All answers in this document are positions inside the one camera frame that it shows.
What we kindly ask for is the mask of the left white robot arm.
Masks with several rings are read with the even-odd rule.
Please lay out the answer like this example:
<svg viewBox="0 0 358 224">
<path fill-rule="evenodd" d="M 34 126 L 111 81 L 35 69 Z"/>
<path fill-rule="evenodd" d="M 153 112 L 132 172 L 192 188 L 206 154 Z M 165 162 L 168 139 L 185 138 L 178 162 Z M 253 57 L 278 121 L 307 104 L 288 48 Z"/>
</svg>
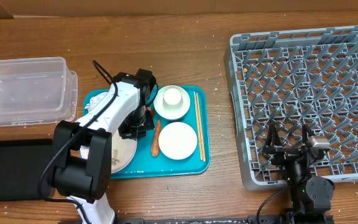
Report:
<svg viewBox="0 0 358 224">
<path fill-rule="evenodd" d="M 110 85 L 106 96 L 76 122 L 57 124 L 52 149 L 54 156 L 37 184 L 38 195 L 46 182 L 62 195 L 61 203 L 72 203 L 82 223 L 116 223 L 106 191 L 111 180 L 112 136 L 141 139 L 154 128 L 148 107 L 157 96 L 158 84 L 149 70 L 111 76 L 97 61 L 95 69 Z"/>
</svg>

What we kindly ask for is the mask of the red snack wrapper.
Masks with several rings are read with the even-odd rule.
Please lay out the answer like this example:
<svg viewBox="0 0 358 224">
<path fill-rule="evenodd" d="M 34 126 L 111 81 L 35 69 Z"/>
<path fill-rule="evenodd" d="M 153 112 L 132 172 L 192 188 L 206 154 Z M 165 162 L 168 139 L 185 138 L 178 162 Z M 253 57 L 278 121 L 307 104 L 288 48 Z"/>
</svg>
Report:
<svg viewBox="0 0 358 224">
<path fill-rule="evenodd" d="M 152 118 L 154 118 L 154 115 L 155 115 L 155 110 L 153 108 L 150 109 L 150 113 L 152 115 Z"/>
</svg>

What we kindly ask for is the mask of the white napkin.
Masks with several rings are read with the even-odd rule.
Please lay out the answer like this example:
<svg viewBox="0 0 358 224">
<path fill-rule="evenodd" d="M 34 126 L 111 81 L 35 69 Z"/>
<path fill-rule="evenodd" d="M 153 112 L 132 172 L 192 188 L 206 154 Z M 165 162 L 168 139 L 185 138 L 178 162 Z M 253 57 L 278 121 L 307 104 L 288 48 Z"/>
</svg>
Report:
<svg viewBox="0 0 358 224">
<path fill-rule="evenodd" d="M 85 110 L 90 112 L 93 108 L 107 95 L 107 92 L 102 92 L 90 98 L 89 102 L 85 104 Z"/>
</svg>

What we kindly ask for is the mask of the small white round plate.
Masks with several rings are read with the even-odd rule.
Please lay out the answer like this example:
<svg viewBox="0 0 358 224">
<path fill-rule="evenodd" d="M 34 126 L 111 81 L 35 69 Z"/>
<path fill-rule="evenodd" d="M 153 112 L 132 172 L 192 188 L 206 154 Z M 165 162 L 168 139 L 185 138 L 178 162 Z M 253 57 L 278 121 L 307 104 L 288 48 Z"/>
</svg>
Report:
<svg viewBox="0 0 358 224">
<path fill-rule="evenodd" d="M 161 130 L 158 145 L 169 159 L 182 160 L 194 153 L 198 145 L 198 138 L 195 130 L 189 124 L 174 122 Z"/>
</svg>

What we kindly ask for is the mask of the white bowl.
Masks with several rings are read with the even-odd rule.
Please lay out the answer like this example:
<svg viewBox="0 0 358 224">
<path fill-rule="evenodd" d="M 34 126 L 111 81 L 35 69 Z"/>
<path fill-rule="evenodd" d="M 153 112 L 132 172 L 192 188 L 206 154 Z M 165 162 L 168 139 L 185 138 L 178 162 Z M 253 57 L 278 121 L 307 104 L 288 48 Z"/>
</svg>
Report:
<svg viewBox="0 0 358 224">
<path fill-rule="evenodd" d="M 179 104 L 171 106 L 164 102 L 163 95 L 169 88 L 176 88 L 180 91 L 182 99 Z M 184 117 L 190 109 L 190 104 L 191 100 L 189 94 L 182 87 L 176 85 L 168 85 L 159 89 L 153 103 L 155 111 L 161 117 L 172 121 Z"/>
</svg>

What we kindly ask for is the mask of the food scraps rice pile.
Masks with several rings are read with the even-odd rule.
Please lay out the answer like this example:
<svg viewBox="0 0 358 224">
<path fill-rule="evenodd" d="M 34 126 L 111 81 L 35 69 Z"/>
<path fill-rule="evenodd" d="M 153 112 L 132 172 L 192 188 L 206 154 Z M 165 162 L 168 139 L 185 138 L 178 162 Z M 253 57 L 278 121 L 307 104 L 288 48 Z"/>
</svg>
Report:
<svg viewBox="0 0 358 224">
<path fill-rule="evenodd" d="M 118 154 L 117 150 L 114 149 L 112 151 L 112 159 L 111 159 L 111 163 L 112 163 L 113 166 L 116 166 L 119 163 L 119 159 L 117 158 L 117 154 Z"/>
</svg>

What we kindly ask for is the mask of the large white round plate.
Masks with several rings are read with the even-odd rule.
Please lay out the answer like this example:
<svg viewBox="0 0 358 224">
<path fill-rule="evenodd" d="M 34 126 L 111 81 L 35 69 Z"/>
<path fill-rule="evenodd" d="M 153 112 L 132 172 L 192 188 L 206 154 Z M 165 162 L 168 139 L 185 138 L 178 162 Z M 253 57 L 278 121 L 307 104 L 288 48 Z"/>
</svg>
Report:
<svg viewBox="0 0 358 224">
<path fill-rule="evenodd" d="M 113 166 L 111 163 L 112 174 L 122 170 L 130 163 L 137 149 L 137 140 L 123 139 L 120 137 L 119 131 L 116 131 L 112 136 L 112 151 L 114 149 L 118 152 L 117 158 L 119 159 L 119 163 L 116 166 Z"/>
</svg>

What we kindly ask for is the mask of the white cup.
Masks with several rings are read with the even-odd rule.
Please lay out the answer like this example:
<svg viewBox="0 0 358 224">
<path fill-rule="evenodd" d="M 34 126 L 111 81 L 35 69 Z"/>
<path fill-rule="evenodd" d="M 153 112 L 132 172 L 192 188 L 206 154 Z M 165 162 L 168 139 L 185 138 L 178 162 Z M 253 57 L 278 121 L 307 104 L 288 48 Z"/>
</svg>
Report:
<svg viewBox="0 0 358 224">
<path fill-rule="evenodd" d="M 181 102 L 182 96 L 178 89 L 169 88 L 163 95 L 163 100 L 166 104 L 174 106 Z"/>
</svg>

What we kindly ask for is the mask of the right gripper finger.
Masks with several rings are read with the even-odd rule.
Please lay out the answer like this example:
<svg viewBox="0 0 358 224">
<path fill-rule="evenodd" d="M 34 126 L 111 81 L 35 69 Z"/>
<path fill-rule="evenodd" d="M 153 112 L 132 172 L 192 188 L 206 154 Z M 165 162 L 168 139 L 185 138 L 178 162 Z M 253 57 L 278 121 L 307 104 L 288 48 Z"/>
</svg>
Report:
<svg viewBox="0 0 358 224">
<path fill-rule="evenodd" d="M 265 146 L 279 146 L 282 147 L 282 142 L 280 140 L 280 137 L 278 135 L 278 131 L 273 123 L 270 124 L 268 129 L 268 135 L 265 140 Z"/>
<path fill-rule="evenodd" d="M 305 146 L 311 146 L 311 143 L 308 141 L 309 137 L 314 136 L 314 132 L 311 130 L 311 128 L 307 125 L 304 124 L 302 126 L 302 147 Z"/>
</svg>

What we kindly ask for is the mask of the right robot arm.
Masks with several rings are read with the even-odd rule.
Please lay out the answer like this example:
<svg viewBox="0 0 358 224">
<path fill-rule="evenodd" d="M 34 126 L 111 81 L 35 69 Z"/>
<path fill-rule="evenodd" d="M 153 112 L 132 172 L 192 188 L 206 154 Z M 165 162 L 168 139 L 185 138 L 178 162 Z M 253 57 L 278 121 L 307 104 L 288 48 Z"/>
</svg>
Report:
<svg viewBox="0 0 358 224">
<path fill-rule="evenodd" d="M 300 147 L 283 147 L 278 131 L 272 123 L 268 129 L 262 152 L 272 156 L 271 163 L 280 168 L 287 187 L 267 198 L 258 208 L 257 223 L 334 223 L 326 212 L 331 209 L 334 182 L 320 176 L 312 176 L 310 168 L 323 159 L 329 151 L 330 143 L 324 136 L 317 136 L 306 124 L 302 126 Z M 282 210 L 272 218 L 263 218 L 260 212 L 267 202 L 289 191 L 291 208 Z"/>
</svg>

